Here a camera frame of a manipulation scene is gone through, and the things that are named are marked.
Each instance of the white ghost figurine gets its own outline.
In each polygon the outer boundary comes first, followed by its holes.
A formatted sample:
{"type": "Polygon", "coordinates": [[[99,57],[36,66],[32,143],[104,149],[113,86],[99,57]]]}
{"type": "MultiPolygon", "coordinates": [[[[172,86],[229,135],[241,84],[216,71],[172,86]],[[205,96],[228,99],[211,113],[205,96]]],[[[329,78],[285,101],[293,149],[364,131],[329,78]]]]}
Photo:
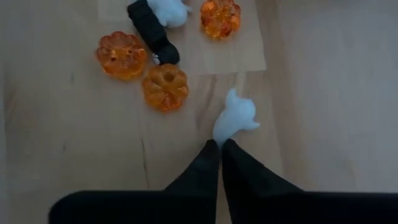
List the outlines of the white ghost figurine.
{"type": "Polygon", "coordinates": [[[260,126],[254,122],[256,106],[250,99],[240,98],[231,89],[225,99],[225,109],[221,112],[213,128],[213,139],[219,148],[239,130],[250,131],[260,126]]]}
{"type": "Polygon", "coordinates": [[[192,8],[183,0],[147,0],[152,12],[164,27],[176,28],[184,25],[192,8]]]}

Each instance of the wooden floor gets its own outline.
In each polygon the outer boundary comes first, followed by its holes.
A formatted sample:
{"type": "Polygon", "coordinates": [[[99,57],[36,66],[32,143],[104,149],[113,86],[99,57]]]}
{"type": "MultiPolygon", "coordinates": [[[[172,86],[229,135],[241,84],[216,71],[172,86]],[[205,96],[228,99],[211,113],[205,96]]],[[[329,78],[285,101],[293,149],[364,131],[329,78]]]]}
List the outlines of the wooden floor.
{"type": "MultiPolygon", "coordinates": [[[[170,114],[94,58],[101,36],[135,32],[126,2],[1,3],[0,223],[45,223],[77,190],[164,188],[232,87],[261,123],[234,139],[275,173],[307,190],[398,191],[398,1],[236,0],[242,28],[221,43],[187,1],[194,13],[169,37],[192,92],[170,114]]],[[[218,207],[229,223],[222,193],[218,207]]]]}

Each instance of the toy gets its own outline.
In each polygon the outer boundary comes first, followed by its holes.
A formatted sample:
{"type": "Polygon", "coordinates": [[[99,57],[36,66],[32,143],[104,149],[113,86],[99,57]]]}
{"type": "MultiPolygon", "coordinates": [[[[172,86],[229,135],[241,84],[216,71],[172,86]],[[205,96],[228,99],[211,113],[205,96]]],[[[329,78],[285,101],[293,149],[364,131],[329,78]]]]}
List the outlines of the toy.
{"type": "Polygon", "coordinates": [[[179,108],[189,94],[187,75],[172,64],[151,68],[142,87],[147,104],[161,111],[179,108]]]}
{"type": "Polygon", "coordinates": [[[130,4],[127,11],[138,33],[154,53],[155,63],[158,65],[179,63],[180,54],[178,50],[167,39],[163,26],[152,12],[148,2],[138,0],[130,4]]]}
{"type": "Polygon", "coordinates": [[[186,6],[183,0],[147,0],[149,7],[157,16],[164,27],[176,28],[184,25],[188,18],[188,12],[192,8],[186,6]]]}
{"type": "Polygon", "coordinates": [[[216,120],[213,139],[221,149],[224,142],[239,130],[253,130],[260,126],[254,122],[256,106],[250,99],[240,98],[231,89],[225,99],[225,109],[216,120]]]}
{"type": "Polygon", "coordinates": [[[101,38],[96,57],[108,75],[130,80],[141,75],[147,53],[136,36],[118,31],[101,38]]]}
{"type": "Polygon", "coordinates": [[[233,0],[206,0],[201,9],[203,30],[216,39],[224,39],[241,26],[241,8],[233,0]]]}

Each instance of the translucent orange pumpkin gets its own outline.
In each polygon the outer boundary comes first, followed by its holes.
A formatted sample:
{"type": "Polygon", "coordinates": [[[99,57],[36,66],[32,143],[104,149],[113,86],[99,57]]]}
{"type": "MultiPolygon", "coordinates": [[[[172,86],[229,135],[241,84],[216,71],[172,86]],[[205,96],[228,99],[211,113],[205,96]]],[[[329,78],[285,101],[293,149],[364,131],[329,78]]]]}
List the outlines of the translucent orange pumpkin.
{"type": "Polygon", "coordinates": [[[216,39],[223,39],[241,26],[241,8],[233,0],[206,0],[201,9],[201,26],[216,39]]]}
{"type": "Polygon", "coordinates": [[[171,64],[151,68],[142,87],[147,104],[161,111],[179,108],[189,94],[187,75],[171,64]]]}
{"type": "Polygon", "coordinates": [[[140,40],[121,31],[101,38],[96,56],[107,74],[121,80],[139,77],[147,59],[140,40]]]}

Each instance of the orange pumpkin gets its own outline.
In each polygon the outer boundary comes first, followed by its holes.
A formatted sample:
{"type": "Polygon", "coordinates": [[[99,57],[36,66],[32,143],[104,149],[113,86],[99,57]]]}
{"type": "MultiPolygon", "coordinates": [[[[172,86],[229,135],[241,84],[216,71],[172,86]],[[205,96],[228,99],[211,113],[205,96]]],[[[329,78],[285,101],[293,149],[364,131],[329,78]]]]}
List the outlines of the orange pumpkin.
{"type": "Polygon", "coordinates": [[[241,27],[241,8],[233,0],[206,0],[200,14],[202,28],[216,39],[224,39],[241,27]]]}
{"type": "Polygon", "coordinates": [[[142,87],[147,104],[161,111],[179,108],[189,94],[187,75],[171,64],[151,68],[142,87]]]}
{"type": "Polygon", "coordinates": [[[125,81],[139,77],[147,59],[139,39],[121,31],[101,38],[96,56],[108,75],[125,81]]]}

